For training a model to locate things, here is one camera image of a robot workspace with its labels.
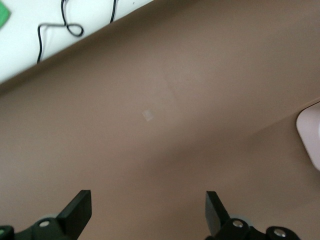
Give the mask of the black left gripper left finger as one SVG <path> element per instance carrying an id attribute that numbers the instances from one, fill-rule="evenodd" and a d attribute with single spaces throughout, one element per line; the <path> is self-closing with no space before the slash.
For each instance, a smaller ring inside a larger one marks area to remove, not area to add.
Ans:
<path id="1" fill-rule="evenodd" d="M 56 217 L 45 217 L 20 232 L 0 225 L 0 240 L 78 240 L 91 216 L 91 191 L 81 190 Z"/>

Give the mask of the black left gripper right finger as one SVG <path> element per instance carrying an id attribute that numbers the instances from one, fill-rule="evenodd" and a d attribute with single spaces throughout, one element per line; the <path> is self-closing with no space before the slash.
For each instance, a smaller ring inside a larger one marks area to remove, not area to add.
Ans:
<path id="1" fill-rule="evenodd" d="M 286 227 L 270 226 L 263 233 L 243 219 L 230 217 L 215 191 L 206 192 L 205 218 L 210 231 L 205 240 L 299 240 L 299 236 Z"/>

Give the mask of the brown table mat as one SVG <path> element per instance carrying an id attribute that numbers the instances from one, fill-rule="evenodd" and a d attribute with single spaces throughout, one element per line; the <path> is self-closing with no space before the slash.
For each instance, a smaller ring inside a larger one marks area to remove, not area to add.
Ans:
<path id="1" fill-rule="evenodd" d="M 0 87 L 0 225 L 91 190 L 79 240 L 204 240 L 216 191 L 260 231 L 320 240 L 296 129 L 318 101 L 320 0 L 153 1 Z"/>

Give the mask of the small tape patch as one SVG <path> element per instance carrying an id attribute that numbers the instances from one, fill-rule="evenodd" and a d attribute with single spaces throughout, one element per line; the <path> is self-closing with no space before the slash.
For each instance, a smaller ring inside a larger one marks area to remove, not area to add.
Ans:
<path id="1" fill-rule="evenodd" d="M 144 119 L 149 122 L 154 119 L 155 115 L 150 109 L 146 109 L 142 112 L 142 116 Z"/>

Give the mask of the green sheet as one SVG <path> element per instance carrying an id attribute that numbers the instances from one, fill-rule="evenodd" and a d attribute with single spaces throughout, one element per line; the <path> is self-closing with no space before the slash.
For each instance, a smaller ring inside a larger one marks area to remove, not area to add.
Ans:
<path id="1" fill-rule="evenodd" d="M 0 0 L 0 29 L 8 22 L 11 16 L 11 11 L 8 6 Z"/>

